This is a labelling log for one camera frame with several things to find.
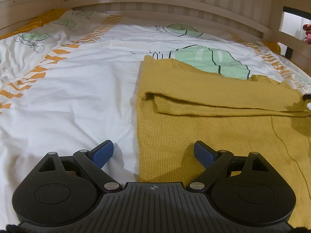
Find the blue gripper pad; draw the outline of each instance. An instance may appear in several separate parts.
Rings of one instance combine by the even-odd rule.
[[[114,144],[106,140],[88,153],[89,159],[99,168],[102,168],[114,153]]]
[[[200,142],[201,141],[197,141],[194,144],[194,156],[202,164],[202,166],[207,169],[218,158],[218,152],[214,151],[211,147],[204,144],[203,142],[201,142],[202,144]]]

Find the bed sheet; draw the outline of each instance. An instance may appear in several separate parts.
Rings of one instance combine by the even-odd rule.
[[[285,79],[301,92],[311,81],[261,43],[177,22],[67,11],[1,40],[0,228],[18,223],[12,194],[47,152],[72,155],[110,139],[115,152],[103,170],[121,184],[138,181],[135,103],[145,55],[232,78]]]

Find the yellow pillow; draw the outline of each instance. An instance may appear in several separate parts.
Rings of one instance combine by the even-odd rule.
[[[265,47],[268,47],[272,52],[275,52],[278,55],[281,55],[281,47],[278,43],[273,42],[262,42]]]
[[[10,32],[8,34],[5,34],[3,36],[0,36],[0,40],[16,35],[18,33],[22,33],[22,32],[28,32],[31,31],[37,27],[41,27],[44,26],[45,24],[52,22],[54,20],[57,20],[61,17],[62,14],[64,14],[67,11],[67,9],[51,9],[49,11],[47,11],[46,13],[32,19],[29,24],[27,24],[26,26],[18,29],[15,32]]]

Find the bed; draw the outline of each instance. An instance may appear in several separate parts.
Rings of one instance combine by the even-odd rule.
[[[0,228],[18,223],[12,194],[47,152],[72,155],[110,139],[115,151],[103,170],[121,184],[139,180],[135,106],[145,55],[311,93],[299,68],[308,72],[311,47],[279,31],[283,6],[309,10],[297,0],[0,2]],[[278,42],[296,51],[299,67],[276,53]]]

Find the yellow knit sweater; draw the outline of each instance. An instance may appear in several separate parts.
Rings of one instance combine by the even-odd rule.
[[[187,185],[204,170],[193,155],[197,140],[239,156],[257,151],[296,194],[289,223],[310,228],[310,115],[286,82],[226,78],[146,56],[137,99],[141,181]]]

